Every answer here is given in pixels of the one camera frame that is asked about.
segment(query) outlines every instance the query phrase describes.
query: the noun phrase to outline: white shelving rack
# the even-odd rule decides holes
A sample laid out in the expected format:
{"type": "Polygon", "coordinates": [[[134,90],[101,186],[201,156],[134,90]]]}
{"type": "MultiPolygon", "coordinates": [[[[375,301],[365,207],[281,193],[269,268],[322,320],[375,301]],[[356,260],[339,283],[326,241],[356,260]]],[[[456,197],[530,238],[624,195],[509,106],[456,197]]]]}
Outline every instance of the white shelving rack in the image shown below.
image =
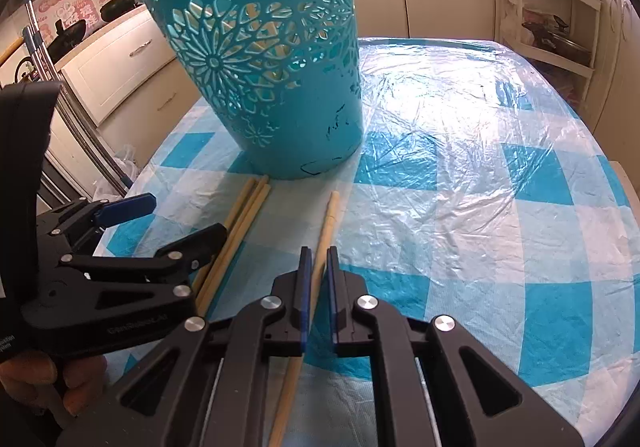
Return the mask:
{"type": "MultiPolygon", "coordinates": [[[[585,84],[582,89],[582,95],[580,96],[580,102],[584,101],[587,93],[589,91],[589,84],[591,82],[591,76],[593,75],[593,66],[596,58],[596,50],[598,45],[598,31],[600,29],[600,0],[572,0],[572,2],[581,2],[582,4],[591,7],[595,11],[595,24],[593,31],[593,43],[591,45],[591,63],[589,66],[581,65],[577,62],[571,61],[567,58],[564,58],[560,55],[557,55],[552,52],[548,52],[547,50],[542,50],[540,48],[536,48],[530,46],[526,43],[522,42],[522,10],[524,8],[524,0],[508,0],[513,2],[514,6],[517,9],[517,17],[520,20],[520,23],[516,27],[515,37],[505,34],[500,28],[500,40],[501,42],[506,43],[511,47],[514,52],[519,53],[524,57],[528,57],[531,59],[536,59],[538,61],[546,62],[552,64],[554,66],[558,66],[558,68],[563,68],[570,72],[573,72],[577,75],[580,75],[584,78],[585,84]]],[[[576,8],[572,4],[572,19],[570,23],[570,34],[569,38],[572,39],[574,36],[575,29],[575,13],[576,8]]]]}

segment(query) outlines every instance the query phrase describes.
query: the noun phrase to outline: finger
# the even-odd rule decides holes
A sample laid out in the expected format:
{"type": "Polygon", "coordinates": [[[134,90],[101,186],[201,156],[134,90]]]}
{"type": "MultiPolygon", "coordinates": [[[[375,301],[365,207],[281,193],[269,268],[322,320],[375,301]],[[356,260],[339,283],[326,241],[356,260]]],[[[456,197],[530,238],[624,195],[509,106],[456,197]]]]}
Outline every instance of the finger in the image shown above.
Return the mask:
{"type": "Polygon", "coordinates": [[[65,393],[62,402],[65,404],[66,410],[73,416],[77,416],[92,401],[97,400],[102,394],[102,377],[100,379],[92,379],[79,385],[75,389],[70,389],[65,393]]]}
{"type": "Polygon", "coordinates": [[[29,350],[0,364],[0,376],[39,385],[54,383],[58,372],[46,353],[29,350]]]}
{"type": "Polygon", "coordinates": [[[107,370],[107,359],[103,355],[78,359],[65,364],[63,377],[65,377],[66,387],[71,389],[79,387],[90,380],[100,379],[107,370]]]}
{"type": "Polygon", "coordinates": [[[38,398],[38,390],[31,384],[9,377],[2,377],[0,380],[6,393],[20,403],[33,405],[38,398]]]}

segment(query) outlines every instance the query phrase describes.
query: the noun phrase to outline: bucket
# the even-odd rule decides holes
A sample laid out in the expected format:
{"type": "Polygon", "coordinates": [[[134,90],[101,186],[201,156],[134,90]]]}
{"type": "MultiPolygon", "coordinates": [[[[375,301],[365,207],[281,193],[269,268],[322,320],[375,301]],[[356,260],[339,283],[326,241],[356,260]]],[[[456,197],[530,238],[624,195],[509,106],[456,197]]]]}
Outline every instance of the bucket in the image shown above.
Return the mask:
{"type": "Polygon", "coordinates": [[[264,174],[314,176],[362,138],[353,0],[142,0],[264,174]]]}

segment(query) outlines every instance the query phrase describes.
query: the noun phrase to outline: blue and white checkered tablecloth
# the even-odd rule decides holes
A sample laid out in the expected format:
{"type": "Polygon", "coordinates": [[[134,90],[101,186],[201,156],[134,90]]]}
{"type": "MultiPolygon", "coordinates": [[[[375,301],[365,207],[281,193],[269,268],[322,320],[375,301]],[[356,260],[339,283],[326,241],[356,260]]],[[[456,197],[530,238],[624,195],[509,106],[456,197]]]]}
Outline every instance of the blue and white checkered tablecloth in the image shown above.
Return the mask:
{"type": "MultiPolygon", "coordinates": [[[[522,57],[492,42],[363,40],[366,138],[330,172],[273,180],[210,319],[232,316],[315,250],[329,192],[343,268],[408,316],[447,313],[593,446],[640,377],[640,233],[587,128],[522,57]]],[[[153,215],[109,229],[103,255],[152,255],[225,218],[256,174],[204,100],[130,196],[153,215]]],[[[376,444],[366,359],[331,351],[323,288],[287,447],[376,444]]],[[[121,376],[149,346],[110,355],[121,376]]],[[[268,417],[282,362],[272,363],[268,417]]]]}

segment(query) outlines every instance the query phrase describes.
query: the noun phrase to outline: wooden chopstick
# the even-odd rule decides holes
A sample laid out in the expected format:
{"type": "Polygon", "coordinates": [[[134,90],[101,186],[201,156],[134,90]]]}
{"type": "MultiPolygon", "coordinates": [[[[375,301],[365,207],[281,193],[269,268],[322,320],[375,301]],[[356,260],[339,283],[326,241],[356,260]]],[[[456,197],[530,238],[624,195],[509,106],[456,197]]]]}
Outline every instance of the wooden chopstick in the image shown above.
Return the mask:
{"type": "MultiPolygon", "coordinates": [[[[218,254],[218,257],[213,262],[213,265],[211,265],[211,267],[209,268],[209,271],[207,273],[207,276],[206,276],[206,279],[204,281],[204,284],[202,285],[202,287],[198,291],[198,295],[200,295],[200,293],[203,290],[208,289],[208,287],[209,287],[209,285],[211,283],[212,273],[218,270],[218,267],[220,266],[220,263],[222,262],[222,258],[224,257],[224,255],[226,254],[226,251],[231,246],[231,242],[233,241],[234,236],[238,232],[238,225],[246,218],[246,215],[248,214],[249,210],[251,209],[251,205],[254,203],[255,199],[258,197],[258,194],[260,194],[260,189],[262,189],[262,186],[265,185],[268,181],[269,181],[269,177],[267,175],[262,176],[260,178],[260,182],[258,182],[258,185],[251,192],[251,196],[249,196],[249,199],[247,200],[246,204],[244,204],[244,207],[242,208],[242,212],[240,213],[238,219],[236,220],[236,224],[234,225],[234,227],[231,229],[231,231],[228,233],[228,235],[226,237],[225,246],[222,247],[222,250],[220,250],[220,253],[218,254]]],[[[198,297],[196,296],[196,307],[197,306],[198,306],[198,297]]]]}
{"type": "MultiPolygon", "coordinates": [[[[226,227],[227,239],[229,237],[229,234],[231,233],[231,230],[234,224],[236,223],[236,219],[238,218],[238,215],[240,214],[242,207],[245,205],[245,203],[249,199],[251,195],[251,191],[254,188],[254,186],[255,186],[255,178],[250,178],[249,180],[247,180],[244,183],[244,186],[242,187],[242,190],[240,191],[238,198],[232,205],[231,210],[229,211],[229,214],[226,217],[225,222],[223,224],[226,227]]],[[[193,280],[193,283],[191,283],[191,289],[193,290],[193,293],[195,295],[198,294],[198,292],[202,288],[202,285],[204,284],[205,279],[207,279],[207,274],[209,273],[209,270],[211,270],[211,266],[212,266],[212,263],[208,263],[207,265],[204,265],[196,274],[196,277],[193,280]]]]}
{"type": "MultiPolygon", "coordinates": [[[[340,194],[333,191],[326,207],[324,222],[322,223],[322,231],[318,240],[318,248],[316,249],[316,257],[314,259],[314,269],[311,273],[311,305],[309,310],[309,326],[314,319],[316,305],[318,304],[318,293],[322,284],[322,273],[326,263],[326,250],[331,245],[334,236],[334,227],[338,214],[338,205],[340,203],[340,194]]],[[[284,434],[287,431],[287,422],[293,407],[293,401],[296,398],[296,388],[300,371],[302,370],[302,357],[292,357],[287,364],[287,371],[282,382],[278,406],[276,408],[275,418],[271,426],[271,435],[269,437],[268,447],[280,447],[284,434]]]]}
{"type": "Polygon", "coordinates": [[[229,246],[226,247],[226,250],[223,250],[216,259],[213,267],[211,267],[205,286],[203,286],[202,290],[196,297],[196,310],[198,315],[202,317],[206,315],[209,305],[215,297],[222,279],[225,277],[226,269],[229,267],[229,264],[236,255],[236,252],[238,252],[240,243],[242,243],[244,236],[249,230],[249,227],[251,227],[251,224],[254,222],[258,211],[262,207],[262,204],[271,190],[271,186],[266,183],[268,178],[263,177],[262,180],[260,180],[260,183],[258,183],[258,186],[255,188],[254,194],[257,193],[257,195],[255,198],[252,196],[254,199],[250,200],[250,204],[247,204],[248,210],[246,212],[242,211],[243,214],[238,219],[237,226],[234,228],[231,237],[227,240],[229,246]]]}

